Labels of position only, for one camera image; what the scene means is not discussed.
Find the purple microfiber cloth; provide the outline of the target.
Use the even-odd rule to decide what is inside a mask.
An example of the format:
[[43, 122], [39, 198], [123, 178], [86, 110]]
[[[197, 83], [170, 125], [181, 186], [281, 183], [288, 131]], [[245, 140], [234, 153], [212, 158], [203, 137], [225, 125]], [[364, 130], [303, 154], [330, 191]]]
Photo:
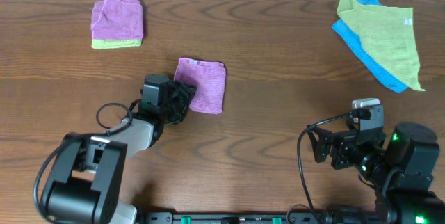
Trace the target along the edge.
[[189, 108], [198, 113], [219, 114], [223, 111], [225, 65], [216, 61], [179, 58], [174, 80], [197, 88]]

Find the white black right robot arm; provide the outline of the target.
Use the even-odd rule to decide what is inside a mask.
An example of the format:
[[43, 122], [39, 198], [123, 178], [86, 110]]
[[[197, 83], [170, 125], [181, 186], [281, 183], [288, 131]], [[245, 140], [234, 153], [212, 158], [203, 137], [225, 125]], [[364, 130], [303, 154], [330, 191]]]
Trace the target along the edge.
[[381, 126], [337, 133], [314, 127], [308, 135], [316, 162], [331, 157], [334, 169], [354, 167], [369, 182], [381, 223], [444, 222], [444, 201], [430, 190], [440, 152], [431, 129], [399, 123], [387, 145]]

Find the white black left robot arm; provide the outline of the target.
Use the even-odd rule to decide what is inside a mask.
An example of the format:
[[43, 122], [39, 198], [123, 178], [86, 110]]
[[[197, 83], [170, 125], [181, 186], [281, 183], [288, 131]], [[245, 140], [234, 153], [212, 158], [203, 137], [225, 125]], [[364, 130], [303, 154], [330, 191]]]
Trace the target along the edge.
[[149, 149], [165, 125], [182, 122], [196, 86], [163, 74], [145, 76], [141, 97], [121, 123], [103, 133], [68, 133], [46, 158], [33, 185], [33, 200], [50, 223], [146, 223], [137, 207], [120, 200], [127, 159]]

